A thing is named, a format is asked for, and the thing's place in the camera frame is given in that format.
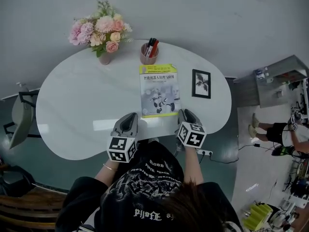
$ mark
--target black picture frame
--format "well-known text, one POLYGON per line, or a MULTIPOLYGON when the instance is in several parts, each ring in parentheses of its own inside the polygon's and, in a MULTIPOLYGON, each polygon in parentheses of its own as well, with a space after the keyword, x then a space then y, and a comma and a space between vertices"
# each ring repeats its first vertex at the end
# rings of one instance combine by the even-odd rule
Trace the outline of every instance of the black picture frame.
POLYGON ((194 70, 194 69, 192 70, 192 96, 193 97, 211 99, 211 74, 209 72, 204 72, 204 71, 194 70), (197 73, 208 76, 208 80, 207 80, 207 83, 206 83, 207 86, 208 86, 207 95, 202 95, 202 94, 196 93, 196 86, 197 86, 196 76, 197 76, 197 73))

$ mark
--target t-shirt sleeve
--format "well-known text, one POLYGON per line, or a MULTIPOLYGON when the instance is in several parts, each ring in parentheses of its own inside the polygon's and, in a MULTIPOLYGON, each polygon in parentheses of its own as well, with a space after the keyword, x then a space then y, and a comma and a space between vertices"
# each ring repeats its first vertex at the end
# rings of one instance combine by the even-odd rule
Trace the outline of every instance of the t-shirt sleeve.
POLYGON ((230 201, 227 199, 220 186, 214 182, 203 183, 197 186, 197 188, 203 192, 213 207, 220 207, 226 215, 226 220, 234 222, 241 228, 237 214, 232 207, 230 201))
POLYGON ((84 223, 100 205, 107 186, 91 177, 78 178, 69 191, 56 222, 57 232, 71 232, 84 223))

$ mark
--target black shorts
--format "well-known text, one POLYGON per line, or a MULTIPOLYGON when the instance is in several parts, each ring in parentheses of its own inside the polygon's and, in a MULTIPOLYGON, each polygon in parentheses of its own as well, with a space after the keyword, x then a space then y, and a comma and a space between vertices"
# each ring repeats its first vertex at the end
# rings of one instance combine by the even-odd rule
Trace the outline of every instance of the black shorts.
POLYGON ((266 137, 269 141, 283 145, 282 142, 282 133, 284 127, 287 126, 287 123, 275 123, 272 128, 267 129, 266 137))

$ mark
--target pen holder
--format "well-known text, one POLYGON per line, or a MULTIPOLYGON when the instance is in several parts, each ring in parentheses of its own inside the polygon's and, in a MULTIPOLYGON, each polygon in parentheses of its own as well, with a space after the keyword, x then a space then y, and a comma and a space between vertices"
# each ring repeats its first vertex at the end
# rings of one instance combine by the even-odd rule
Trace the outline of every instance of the pen holder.
POLYGON ((142 64, 154 64, 156 61, 156 58, 158 57, 159 54, 159 48, 156 49, 154 55, 152 58, 148 58, 145 57, 145 51, 147 48, 148 43, 145 43, 144 45, 142 45, 141 49, 140 49, 140 61, 142 64))

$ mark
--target green floor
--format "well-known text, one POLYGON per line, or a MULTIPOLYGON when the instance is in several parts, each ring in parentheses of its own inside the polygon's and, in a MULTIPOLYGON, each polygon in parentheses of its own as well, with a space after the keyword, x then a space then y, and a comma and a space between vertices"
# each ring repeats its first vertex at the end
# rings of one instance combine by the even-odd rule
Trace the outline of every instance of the green floor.
MULTIPOLYGON (((233 82, 228 80, 233 97, 233 82)), ((0 102, 0 125, 12 121, 11 112, 16 98, 0 102)), ((18 165, 32 174, 42 184, 55 188, 70 189, 74 180, 80 176, 94 176, 108 159, 103 152, 85 160, 66 160, 55 155, 40 138, 27 138, 17 147, 7 150, 8 138, 0 128, 0 155, 6 163, 18 165)), ((161 137, 160 142, 171 152, 175 150, 175 137, 161 137)), ((207 135, 203 149, 213 151, 212 158, 219 161, 233 161, 238 153, 238 118, 235 99, 232 99, 232 111, 227 124, 218 132, 207 135)), ((177 156, 184 167, 184 153, 177 156)), ((201 168, 204 180, 217 182, 229 200, 232 199, 237 164, 221 164, 205 156, 201 168)))

